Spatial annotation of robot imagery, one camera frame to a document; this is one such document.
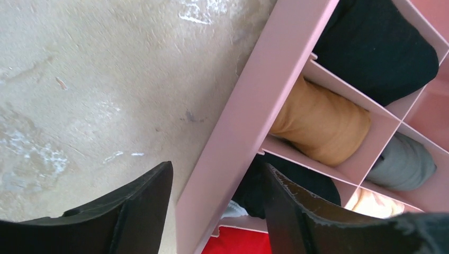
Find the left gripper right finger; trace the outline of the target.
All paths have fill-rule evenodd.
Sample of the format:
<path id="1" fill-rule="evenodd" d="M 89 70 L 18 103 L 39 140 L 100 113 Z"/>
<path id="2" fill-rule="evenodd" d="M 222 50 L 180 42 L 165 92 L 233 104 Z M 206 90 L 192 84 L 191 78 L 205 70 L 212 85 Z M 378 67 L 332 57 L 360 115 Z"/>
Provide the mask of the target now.
<path id="1" fill-rule="evenodd" d="M 264 207 L 273 253 L 448 253 L 448 214 L 378 219 L 337 206 L 266 164 Z"/>

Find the pink divided organizer tray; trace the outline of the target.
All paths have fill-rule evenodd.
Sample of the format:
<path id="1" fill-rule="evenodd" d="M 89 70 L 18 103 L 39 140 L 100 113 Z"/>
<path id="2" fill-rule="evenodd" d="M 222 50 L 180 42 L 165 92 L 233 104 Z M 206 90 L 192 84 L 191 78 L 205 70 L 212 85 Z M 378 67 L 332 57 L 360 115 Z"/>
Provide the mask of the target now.
<path id="1" fill-rule="evenodd" d="M 220 225 L 264 232 L 250 217 L 222 219 L 257 153 L 278 155 L 335 180 L 347 203 L 370 189 L 405 204 L 407 211 L 448 211 L 448 1 L 396 1 L 403 16 L 436 49 L 437 78 L 383 107 L 315 62 L 318 41 L 337 1 L 277 1 L 176 206 L 178 253 L 201 253 Z M 351 99 L 372 115 L 360 149 L 332 169 L 270 137 L 268 130 L 300 73 Z M 392 192 L 365 180 L 395 132 L 422 143 L 438 172 L 419 189 Z"/>

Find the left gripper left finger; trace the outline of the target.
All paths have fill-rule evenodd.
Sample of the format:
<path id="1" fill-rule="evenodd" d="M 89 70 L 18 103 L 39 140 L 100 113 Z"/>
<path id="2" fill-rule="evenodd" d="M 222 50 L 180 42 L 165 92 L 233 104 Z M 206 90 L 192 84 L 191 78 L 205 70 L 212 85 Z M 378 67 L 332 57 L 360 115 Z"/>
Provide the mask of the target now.
<path id="1" fill-rule="evenodd" d="M 157 253 L 172 182 L 164 161 L 60 217 L 1 221 L 1 253 Z"/>

